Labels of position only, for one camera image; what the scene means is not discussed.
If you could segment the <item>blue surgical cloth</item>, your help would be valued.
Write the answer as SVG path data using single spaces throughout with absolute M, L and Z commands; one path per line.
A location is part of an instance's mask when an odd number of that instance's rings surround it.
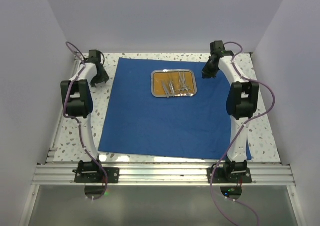
M 99 143 L 102 152 L 219 159 L 231 142 L 223 72 L 202 77 L 203 62 L 120 58 Z M 151 74 L 162 69 L 194 72 L 194 96 L 157 98 Z

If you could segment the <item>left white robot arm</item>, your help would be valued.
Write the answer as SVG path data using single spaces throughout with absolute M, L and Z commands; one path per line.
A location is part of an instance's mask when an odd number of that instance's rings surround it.
M 75 182 L 106 182 L 107 173 L 99 160 L 94 143 L 91 117 L 94 103 L 90 87 L 107 82 L 110 77 L 104 68 L 105 56 L 97 50 L 89 50 L 88 57 L 80 58 L 74 76 L 60 83 L 63 116 L 76 121 L 84 157 L 78 163 Z

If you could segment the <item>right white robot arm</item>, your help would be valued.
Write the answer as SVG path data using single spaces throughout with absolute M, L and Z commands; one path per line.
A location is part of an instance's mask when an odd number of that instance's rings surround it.
M 230 144 L 222 157 L 222 167 L 212 167 L 212 181 L 217 183 L 251 183 L 248 168 L 247 142 L 248 124 L 258 107 L 259 83 L 244 79 L 245 74 L 235 62 L 235 54 L 225 48 L 222 40 L 210 43 L 210 56 L 202 69 L 203 78 L 214 78 L 222 72 L 230 88 L 226 100 L 226 111 L 230 116 Z

